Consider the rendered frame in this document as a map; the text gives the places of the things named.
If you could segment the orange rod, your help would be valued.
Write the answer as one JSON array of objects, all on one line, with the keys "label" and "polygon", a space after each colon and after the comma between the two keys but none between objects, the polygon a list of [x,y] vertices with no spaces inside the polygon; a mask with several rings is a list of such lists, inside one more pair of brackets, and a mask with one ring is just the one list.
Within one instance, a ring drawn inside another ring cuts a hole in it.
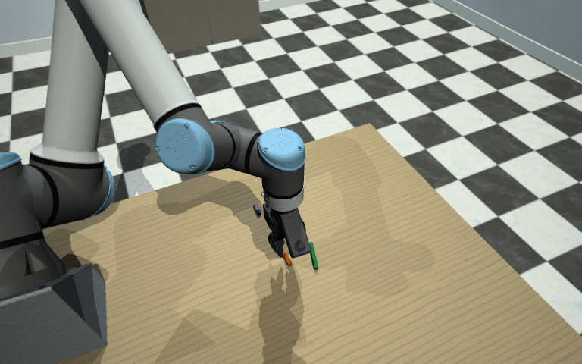
[{"label": "orange rod", "polygon": [[284,253],[284,255],[285,255],[285,256],[284,256],[284,259],[286,260],[286,263],[287,263],[287,265],[288,265],[288,266],[291,266],[291,265],[292,265],[292,263],[291,263],[291,261],[290,261],[290,259],[289,259],[289,256],[288,256],[287,252],[283,252],[283,253]]}]

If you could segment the green rod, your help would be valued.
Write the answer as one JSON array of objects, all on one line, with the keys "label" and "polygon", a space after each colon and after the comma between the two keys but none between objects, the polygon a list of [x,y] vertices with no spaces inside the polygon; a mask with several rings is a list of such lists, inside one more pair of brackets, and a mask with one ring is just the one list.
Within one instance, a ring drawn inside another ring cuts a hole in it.
[{"label": "green rod", "polygon": [[318,269],[318,262],[317,262],[317,258],[316,258],[315,251],[314,251],[314,245],[313,245],[313,242],[310,242],[309,244],[311,247],[311,257],[312,257],[312,261],[314,264],[314,269],[317,270]]}]

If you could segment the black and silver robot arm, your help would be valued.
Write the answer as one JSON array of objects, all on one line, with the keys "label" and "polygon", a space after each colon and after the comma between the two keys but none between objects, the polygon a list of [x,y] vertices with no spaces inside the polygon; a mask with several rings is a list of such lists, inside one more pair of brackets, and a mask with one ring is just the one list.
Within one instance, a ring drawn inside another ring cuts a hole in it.
[{"label": "black and silver robot arm", "polygon": [[311,252],[298,210],[305,146],[297,133],[209,121],[136,0],[55,0],[42,142],[23,166],[17,153],[0,152],[0,299],[67,273],[42,229],[111,204],[114,178],[97,150],[109,52],[152,121],[167,168],[260,177],[271,209],[295,209],[277,213],[291,258]]}]

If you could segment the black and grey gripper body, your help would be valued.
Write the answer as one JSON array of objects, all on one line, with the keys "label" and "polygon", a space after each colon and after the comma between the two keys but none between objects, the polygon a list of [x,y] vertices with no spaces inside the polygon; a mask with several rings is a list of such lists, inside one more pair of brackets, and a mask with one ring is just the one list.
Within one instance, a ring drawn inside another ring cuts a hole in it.
[{"label": "black and grey gripper body", "polygon": [[272,230],[272,232],[275,232],[275,234],[274,234],[275,238],[278,239],[278,240],[284,239],[285,237],[284,237],[283,230],[282,230],[282,227],[281,227],[281,224],[280,224],[280,220],[278,218],[277,213],[286,214],[286,213],[293,212],[295,209],[293,209],[291,211],[288,211],[288,212],[279,212],[279,211],[276,211],[276,210],[272,210],[265,203],[265,204],[263,204],[263,210],[264,210],[264,219],[267,222],[269,228]]}]

